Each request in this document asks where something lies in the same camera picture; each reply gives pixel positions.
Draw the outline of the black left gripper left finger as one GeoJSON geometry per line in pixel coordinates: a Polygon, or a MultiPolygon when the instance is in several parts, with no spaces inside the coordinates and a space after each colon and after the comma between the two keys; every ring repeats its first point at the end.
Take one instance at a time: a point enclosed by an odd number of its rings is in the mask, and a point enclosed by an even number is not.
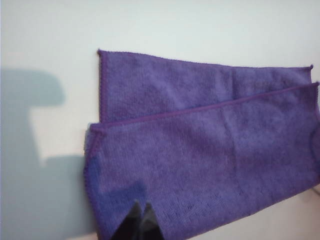
{"type": "Polygon", "coordinates": [[[123,221],[120,223],[111,240],[136,240],[142,220],[140,203],[135,201],[123,221]]]}

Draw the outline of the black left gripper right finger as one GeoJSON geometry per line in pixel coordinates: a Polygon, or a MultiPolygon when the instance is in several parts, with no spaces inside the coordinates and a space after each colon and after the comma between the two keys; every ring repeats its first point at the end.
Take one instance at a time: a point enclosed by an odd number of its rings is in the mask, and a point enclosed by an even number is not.
{"type": "Polygon", "coordinates": [[[140,240],[164,240],[161,228],[159,226],[157,216],[151,205],[147,202],[141,222],[139,224],[140,240]]]}

